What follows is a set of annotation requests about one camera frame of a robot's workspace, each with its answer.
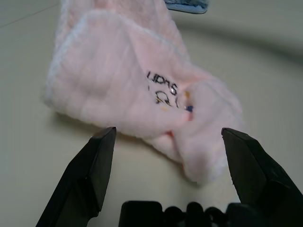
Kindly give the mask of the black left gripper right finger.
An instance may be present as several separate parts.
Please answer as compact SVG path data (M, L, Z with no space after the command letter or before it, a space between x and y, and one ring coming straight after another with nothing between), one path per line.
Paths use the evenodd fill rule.
M301 227L303 195L286 171L246 133L222 128L228 168L243 206L269 227Z

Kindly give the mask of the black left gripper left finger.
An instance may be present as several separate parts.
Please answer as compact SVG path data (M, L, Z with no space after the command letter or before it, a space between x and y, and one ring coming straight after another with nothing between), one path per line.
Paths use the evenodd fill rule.
M38 227L85 227L102 210L110 179L116 128L92 136L67 165Z

